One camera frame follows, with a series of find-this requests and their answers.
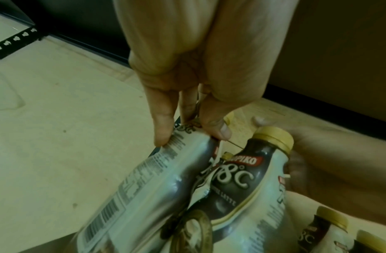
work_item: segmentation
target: gold cap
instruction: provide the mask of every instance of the gold cap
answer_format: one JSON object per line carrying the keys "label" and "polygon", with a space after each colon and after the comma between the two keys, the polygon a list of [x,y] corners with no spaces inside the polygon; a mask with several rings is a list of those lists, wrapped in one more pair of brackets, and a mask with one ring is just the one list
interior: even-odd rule
{"label": "gold cap", "polygon": [[225,117],[223,117],[223,120],[225,121],[226,125],[230,125],[234,118],[235,118],[235,113],[231,111]]}
{"label": "gold cap", "polygon": [[344,215],[327,207],[320,206],[317,209],[317,216],[329,221],[335,226],[340,227],[344,231],[347,231],[348,220]]}
{"label": "gold cap", "polygon": [[260,127],[252,137],[272,143],[286,154],[289,154],[293,148],[293,137],[285,130],[274,126]]}
{"label": "gold cap", "polygon": [[225,160],[225,161],[228,161],[230,160],[234,155],[230,152],[225,152],[223,153],[222,155],[222,159]]}
{"label": "gold cap", "polygon": [[364,230],[359,230],[357,232],[356,240],[368,248],[381,253],[386,253],[386,241],[371,233],[368,233]]}

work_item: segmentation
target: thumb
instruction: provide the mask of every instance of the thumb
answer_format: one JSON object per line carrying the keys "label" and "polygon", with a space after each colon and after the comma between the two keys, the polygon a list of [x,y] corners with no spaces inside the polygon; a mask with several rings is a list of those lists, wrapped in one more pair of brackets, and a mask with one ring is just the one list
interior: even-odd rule
{"label": "thumb", "polygon": [[211,93],[202,101],[199,118],[204,130],[220,140],[228,140],[232,132],[223,118],[245,104],[227,103],[216,99]]}

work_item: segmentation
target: kopiko bottle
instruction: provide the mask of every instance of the kopiko bottle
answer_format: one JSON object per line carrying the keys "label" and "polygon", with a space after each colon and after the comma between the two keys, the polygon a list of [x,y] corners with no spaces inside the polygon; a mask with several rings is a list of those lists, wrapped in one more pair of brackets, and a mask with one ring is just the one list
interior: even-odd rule
{"label": "kopiko bottle", "polygon": [[386,241],[364,230],[357,232],[350,253],[386,253]]}
{"label": "kopiko bottle", "polygon": [[300,253],[347,253],[353,245],[347,225],[344,215],[324,206],[318,207],[314,220],[298,240]]}
{"label": "kopiko bottle", "polygon": [[286,252],[271,246],[285,245],[283,166],[292,147],[286,131],[258,129],[215,171],[209,193],[190,206],[161,252]]}
{"label": "kopiko bottle", "polygon": [[[129,173],[65,252],[96,253],[108,245],[111,252],[136,251],[189,202],[196,175],[212,167],[219,144],[198,119],[180,125],[168,144]],[[160,250],[165,242],[154,241],[151,248]]]}

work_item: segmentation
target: barcode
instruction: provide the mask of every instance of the barcode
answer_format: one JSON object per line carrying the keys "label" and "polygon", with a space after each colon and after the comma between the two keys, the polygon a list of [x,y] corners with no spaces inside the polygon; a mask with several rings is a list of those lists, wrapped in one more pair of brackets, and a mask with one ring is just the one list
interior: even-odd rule
{"label": "barcode", "polygon": [[119,212],[119,208],[116,205],[114,199],[104,207],[100,214],[87,226],[84,232],[84,238],[86,239],[86,243],[90,242],[94,236],[104,227],[106,223]]}

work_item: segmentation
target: human hand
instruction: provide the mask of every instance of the human hand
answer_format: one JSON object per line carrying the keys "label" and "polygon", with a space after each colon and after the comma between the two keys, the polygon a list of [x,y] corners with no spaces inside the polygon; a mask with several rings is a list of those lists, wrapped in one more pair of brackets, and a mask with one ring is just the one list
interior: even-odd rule
{"label": "human hand", "polygon": [[155,146],[172,134],[179,104],[203,128],[227,140],[223,117],[262,96],[298,0],[114,0],[131,48],[129,63],[144,87]]}
{"label": "human hand", "polygon": [[295,140],[286,189],[349,215],[386,225],[386,141],[334,128],[275,125]]}

